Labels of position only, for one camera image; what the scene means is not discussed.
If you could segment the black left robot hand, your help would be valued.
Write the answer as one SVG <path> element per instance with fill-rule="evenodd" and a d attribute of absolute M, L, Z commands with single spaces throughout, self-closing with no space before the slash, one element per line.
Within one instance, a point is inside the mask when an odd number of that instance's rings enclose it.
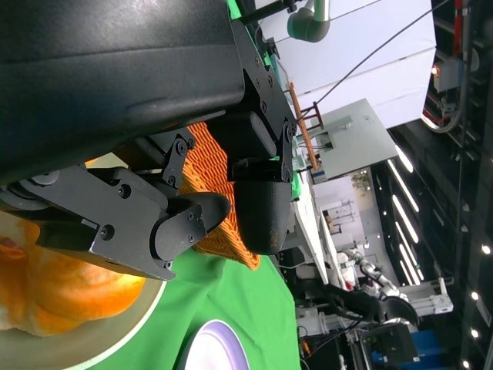
<path fill-rule="evenodd" d="M 275 254 L 294 124 L 224 1 L 1 3 L 1 209 L 45 248 L 169 281 L 235 210 Z"/>

